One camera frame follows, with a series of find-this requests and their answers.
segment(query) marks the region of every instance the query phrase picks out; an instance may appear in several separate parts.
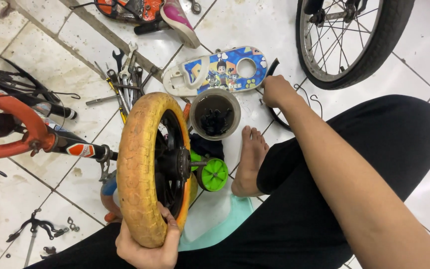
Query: green plastic part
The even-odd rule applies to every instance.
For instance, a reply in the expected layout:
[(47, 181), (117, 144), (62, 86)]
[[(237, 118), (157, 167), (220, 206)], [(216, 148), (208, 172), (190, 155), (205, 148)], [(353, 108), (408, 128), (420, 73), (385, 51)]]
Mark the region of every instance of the green plastic part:
[(202, 183), (211, 192), (223, 188), (228, 179), (228, 168), (224, 161), (214, 158), (207, 162), (202, 170)]
[[(195, 151), (190, 150), (190, 160), (192, 162), (200, 162), (202, 160), (202, 156), (195, 153)], [(192, 172), (197, 170), (198, 166), (192, 166)]]

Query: pink shoe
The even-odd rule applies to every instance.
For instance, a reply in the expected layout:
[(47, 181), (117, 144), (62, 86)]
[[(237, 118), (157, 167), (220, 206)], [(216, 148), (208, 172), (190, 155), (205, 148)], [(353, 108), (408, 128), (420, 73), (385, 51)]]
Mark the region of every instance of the pink shoe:
[(172, 27), (180, 37), (180, 40), (189, 48), (200, 46), (200, 40), (190, 25), (179, 0), (165, 0), (160, 9), (163, 20)]

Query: paw patrol sticker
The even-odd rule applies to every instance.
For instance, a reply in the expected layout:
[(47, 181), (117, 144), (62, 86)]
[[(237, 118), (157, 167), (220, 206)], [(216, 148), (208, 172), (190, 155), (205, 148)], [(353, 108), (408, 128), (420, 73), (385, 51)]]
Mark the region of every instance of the paw patrol sticker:
[[(252, 77), (241, 77), (236, 66), (245, 58), (255, 63), (255, 73)], [(184, 69), (189, 73), (190, 82), (193, 83), (202, 68), (202, 61), (195, 60), (184, 64)], [(259, 85), (267, 73), (267, 62), (263, 54), (254, 47), (241, 47), (223, 53), (210, 56), (210, 65), (206, 80), (198, 89), (200, 94), (206, 89), (220, 88), (228, 91), (252, 89)]]

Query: plastic container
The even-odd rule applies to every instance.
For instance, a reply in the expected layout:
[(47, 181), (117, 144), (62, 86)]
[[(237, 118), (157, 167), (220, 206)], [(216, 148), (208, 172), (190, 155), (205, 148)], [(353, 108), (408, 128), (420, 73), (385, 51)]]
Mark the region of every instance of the plastic container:
[[(205, 113), (205, 111), (201, 112), (200, 109), (197, 109), (197, 106), (201, 103), (203, 100), (204, 105), (206, 105), (206, 102), (211, 99), (211, 97), (214, 100), (220, 101), (220, 98), (223, 98), (225, 101), (230, 103), (231, 108), (233, 108), (233, 121), (227, 126), (227, 131), (221, 135), (214, 135), (210, 136), (207, 135), (205, 130), (202, 129), (200, 117), (202, 116), (202, 113)], [(218, 108), (217, 104), (213, 104), (209, 107), (212, 110), (215, 109), (223, 109)], [(197, 95), (195, 97), (194, 101), (192, 102), (192, 106), (190, 107), (190, 122), (192, 123), (192, 126), (194, 127), (194, 130), (203, 138), (207, 140), (222, 140), (224, 138), (229, 137), (233, 132), (236, 130), (238, 125), (240, 124), (240, 117), (241, 117), (241, 110), (240, 110), (240, 104), (238, 103), (238, 100), (231, 94), (230, 92), (224, 90), (224, 89), (207, 89), (204, 90), (202, 93)]]

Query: hand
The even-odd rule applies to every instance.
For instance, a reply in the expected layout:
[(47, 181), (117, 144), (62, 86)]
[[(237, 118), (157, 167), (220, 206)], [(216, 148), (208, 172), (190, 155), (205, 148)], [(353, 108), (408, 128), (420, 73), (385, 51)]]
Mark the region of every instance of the hand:
[(298, 96), (282, 75), (267, 76), (261, 86), (265, 88), (263, 101), (271, 108), (280, 108), (283, 101), (290, 100), (290, 96)]
[(132, 236), (125, 220), (122, 220), (120, 233), (116, 239), (117, 255), (137, 269), (173, 269), (177, 263), (180, 230), (177, 221), (170, 211), (160, 202), (157, 207), (167, 220), (167, 236), (160, 248), (145, 248), (139, 245)]

